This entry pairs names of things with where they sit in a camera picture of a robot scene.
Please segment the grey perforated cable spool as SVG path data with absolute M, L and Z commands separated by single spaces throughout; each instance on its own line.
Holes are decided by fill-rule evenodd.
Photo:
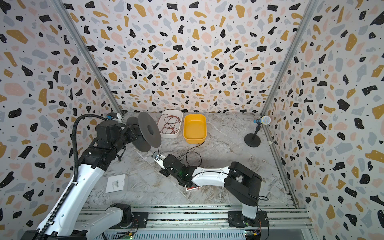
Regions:
M 137 137 L 132 142 L 137 150 L 146 153 L 152 147 L 156 149 L 160 147 L 162 141 L 160 130 L 155 120 L 148 113 L 141 112 L 138 117 L 129 117 L 126 124 Z

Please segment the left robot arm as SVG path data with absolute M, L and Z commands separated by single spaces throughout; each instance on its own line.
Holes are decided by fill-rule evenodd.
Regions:
M 120 159 L 119 151 L 139 139 L 138 123 L 124 124 L 113 118 L 112 114 L 101 117 L 96 126 L 97 136 L 81 155 L 78 153 L 77 127 L 87 117 L 78 117 L 73 125 L 72 144 L 74 175 L 66 190 L 47 217 L 36 230 L 26 231 L 23 240 L 91 240 L 102 235 L 113 226 L 129 227 L 134 223 L 131 207 L 126 204 L 113 204 L 110 209 L 96 217 L 85 228 L 76 227 L 76 221 L 90 192 L 115 159 Z

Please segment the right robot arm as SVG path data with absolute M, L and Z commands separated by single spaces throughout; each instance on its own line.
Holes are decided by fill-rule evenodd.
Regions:
M 242 203 L 241 213 L 229 213 L 228 223 L 231 227 L 258 227 L 257 220 L 260 200 L 262 177 L 239 162 L 232 162 L 230 166 L 219 169 L 205 169 L 196 166 L 186 166 L 175 156 L 152 154 L 152 158 L 161 166 L 160 173 L 166 177 L 172 176 L 178 184 L 187 189 L 202 186 L 216 186 L 227 189 Z

